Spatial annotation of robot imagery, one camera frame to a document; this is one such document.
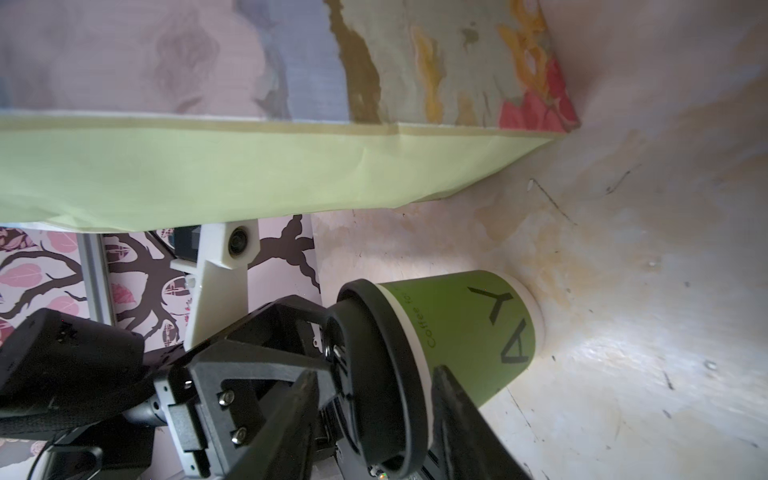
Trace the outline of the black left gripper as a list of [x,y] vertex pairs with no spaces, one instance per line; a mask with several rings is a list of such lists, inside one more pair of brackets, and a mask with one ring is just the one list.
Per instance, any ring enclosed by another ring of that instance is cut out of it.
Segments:
[[1,347],[1,434],[42,439],[38,479],[133,479],[169,429],[186,475],[225,479],[306,372],[319,399],[313,466],[327,456],[331,366],[311,351],[318,305],[272,302],[190,351],[146,352],[139,335],[56,310],[31,314]]

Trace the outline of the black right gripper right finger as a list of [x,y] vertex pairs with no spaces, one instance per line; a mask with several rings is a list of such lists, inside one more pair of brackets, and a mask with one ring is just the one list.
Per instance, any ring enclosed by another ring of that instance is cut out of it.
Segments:
[[432,375],[433,449],[443,479],[529,480],[451,370]]

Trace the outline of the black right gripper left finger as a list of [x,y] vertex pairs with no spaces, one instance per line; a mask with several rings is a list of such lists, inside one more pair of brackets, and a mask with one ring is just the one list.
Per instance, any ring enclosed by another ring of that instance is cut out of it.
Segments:
[[225,479],[309,479],[318,402],[317,375],[302,373]]

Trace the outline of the green paper coffee cup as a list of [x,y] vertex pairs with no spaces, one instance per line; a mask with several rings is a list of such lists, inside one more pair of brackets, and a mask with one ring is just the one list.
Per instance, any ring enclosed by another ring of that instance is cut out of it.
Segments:
[[429,421],[438,366],[448,367],[480,407],[520,376],[544,343],[537,301],[507,274],[465,271],[379,283],[377,289],[404,337]]

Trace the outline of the green white paper bag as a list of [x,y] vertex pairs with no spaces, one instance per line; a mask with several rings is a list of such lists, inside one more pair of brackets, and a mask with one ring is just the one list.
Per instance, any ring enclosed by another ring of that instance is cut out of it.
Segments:
[[396,208],[579,119],[536,1],[5,1],[1,221]]

